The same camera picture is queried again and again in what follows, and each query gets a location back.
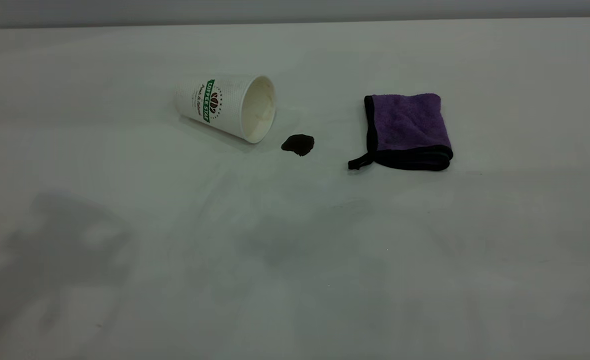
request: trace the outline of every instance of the cup logo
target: cup logo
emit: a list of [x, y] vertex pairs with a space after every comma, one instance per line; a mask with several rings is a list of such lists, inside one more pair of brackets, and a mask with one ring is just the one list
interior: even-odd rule
[[215, 86], [215, 79], [209, 80], [204, 89], [204, 101], [202, 116], [206, 123], [210, 123], [210, 119], [217, 118], [221, 112], [222, 105], [221, 89]]

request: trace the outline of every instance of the cup opening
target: cup opening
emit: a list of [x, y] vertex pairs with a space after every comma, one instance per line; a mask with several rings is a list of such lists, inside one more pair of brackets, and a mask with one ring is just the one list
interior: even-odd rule
[[242, 104], [242, 131], [255, 144], [266, 136], [275, 117], [275, 86], [265, 76], [248, 87]]

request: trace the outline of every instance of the coffee bean logo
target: coffee bean logo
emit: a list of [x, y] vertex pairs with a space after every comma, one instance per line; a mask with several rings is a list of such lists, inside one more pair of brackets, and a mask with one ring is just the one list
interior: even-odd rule
[[210, 112], [215, 114], [218, 106], [219, 100], [217, 100], [217, 93], [213, 92], [213, 94], [210, 96]]

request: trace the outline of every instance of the cup rim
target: cup rim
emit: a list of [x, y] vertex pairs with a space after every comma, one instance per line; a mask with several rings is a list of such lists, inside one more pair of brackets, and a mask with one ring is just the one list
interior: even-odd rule
[[[250, 141], [250, 139], [248, 138], [248, 136], [246, 136], [246, 132], [244, 131], [244, 101], [246, 100], [246, 94], [248, 92], [248, 90], [251, 88], [251, 86], [254, 84], [254, 82], [256, 82], [256, 80], [263, 78], [263, 80], [265, 80], [266, 82], [268, 82], [270, 84], [270, 87], [272, 88], [272, 114], [270, 114], [270, 123], [269, 125], [266, 127], [266, 132], [263, 133], [259, 139], [257, 139], [257, 141]], [[272, 128], [272, 123], [275, 120], [275, 114], [277, 113], [277, 105], [276, 105], [276, 91], [275, 91], [275, 84], [273, 84], [272, 80], [270, 80], [270, 78], [266, 75], [254, 75], [251, 80], [248, 82], [248, 85], [246, 85], [245, 89], [244, 89], [244, 95], [242, 96], [242, 104], [239, 107], [239, 130], [240, 130], [240, 134], [244, 137], [245, 141], [248, 141], [251, 144], [256, 144], [260, 141], [262, 141], [266, 135], [268, 134], [268, 132], [270, 131], [270, 128]]]

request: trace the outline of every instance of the purple towel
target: purple towel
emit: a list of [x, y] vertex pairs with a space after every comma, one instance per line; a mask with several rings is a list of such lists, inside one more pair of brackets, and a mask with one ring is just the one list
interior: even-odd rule
[[441, 98], [373, 95], [364, 98], [368, 119], [368, 153], [349, 162], [359, 169], [372, 162], [405, 170], [441, 171], [453, 153], [441, 117]]

